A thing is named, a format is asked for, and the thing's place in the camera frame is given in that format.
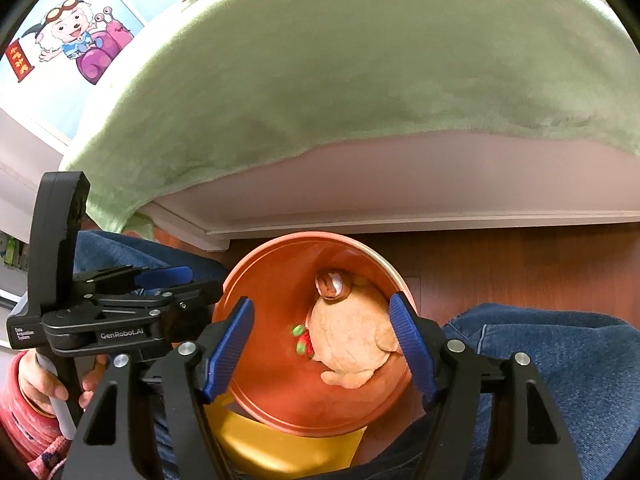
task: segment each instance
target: yellow plastic object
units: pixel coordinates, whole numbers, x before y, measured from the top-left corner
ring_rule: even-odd
[[[229,459],[256,478],[289,480],[349,467],[366,428],[341,436],[307,438],[274,430],[226,409],[225,394],[205,406],[209,426]]]

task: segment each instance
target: wooden floor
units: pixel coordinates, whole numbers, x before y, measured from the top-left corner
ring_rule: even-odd
[[[496,302],[603,312],[640,328],[640,224],[355,238],[382,254],[405,277],[421,315],[441,324],[476,304]],[[214,257],[232,267],[262,241],[236,240]],[[354,463],[376,456],[422,413],[419,395],[408,388],[367,428]]]

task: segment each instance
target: metal screw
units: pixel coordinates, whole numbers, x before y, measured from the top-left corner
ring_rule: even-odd
[[[452,339],[447,343],[447,348],[456,354],[465,351],[465,344],[460,339]]]
[[[116,368],[122,368],[123,366],[126,366],[127,364],[129,364],[129,356],[126,355],[126,354],[116,355],[116,358],[113,360],[113,365]]]
[[[515,355],[515,359],[520,366],[527,366],[531,362],[531,358],[524,352],[518,352]]]
[[[178,346],[178,353],[180,355],[191,355],[196,351],[196,343],[192,343],[191,341],[187,341],[186,343],[182,343]]]

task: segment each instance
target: white bed frame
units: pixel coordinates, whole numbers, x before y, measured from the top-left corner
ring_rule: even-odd
[[[160,197],[155,224],[233,238],[640,221],[640,158],[586,140],[446,132],[345,142]]]

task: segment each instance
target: jeans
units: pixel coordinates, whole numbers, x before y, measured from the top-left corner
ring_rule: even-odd
[[[217,262],[153,242],[102,232],[79,233],[76,272],[124,264],[190,266],[196,280],[222,280],[226,275]],[[449,321],[444,332],[486,356],[508,358],[515,351],[531,356],[573,437],[584,480],[604,479],[638,432],[640,332],[627,323],[604,314],[482,304]],[[479,476],[491,402],[489,395],[482,396],[468,480]],[[409,480],[432,423],[428,411],[371,462],[312,478]],[[156,414],[156,439],[165,478],[177,480],[161,408]]]

